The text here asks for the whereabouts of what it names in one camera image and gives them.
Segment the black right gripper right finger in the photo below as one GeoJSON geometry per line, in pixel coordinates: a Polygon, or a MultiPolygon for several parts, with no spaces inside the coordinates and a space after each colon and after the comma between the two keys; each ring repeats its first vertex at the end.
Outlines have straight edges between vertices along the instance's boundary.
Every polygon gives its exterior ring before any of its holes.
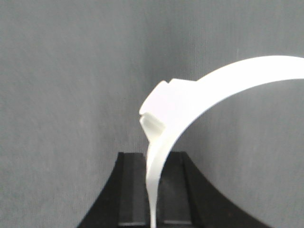
{"type": "Polygon", "coordinates": [[[221,194],[185,152],[170,152],[157,203],[160,228],[265,228],[221,194]]]}

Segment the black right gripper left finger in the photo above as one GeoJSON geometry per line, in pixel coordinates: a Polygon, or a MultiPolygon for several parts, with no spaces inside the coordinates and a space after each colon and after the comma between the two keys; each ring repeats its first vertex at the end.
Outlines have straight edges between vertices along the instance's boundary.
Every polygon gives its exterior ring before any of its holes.
{"type": "Polygon", "coordinates": [[[119,152],[105,186],[79,228],[148,228],[149,204],[142,153],[119,152]]]}

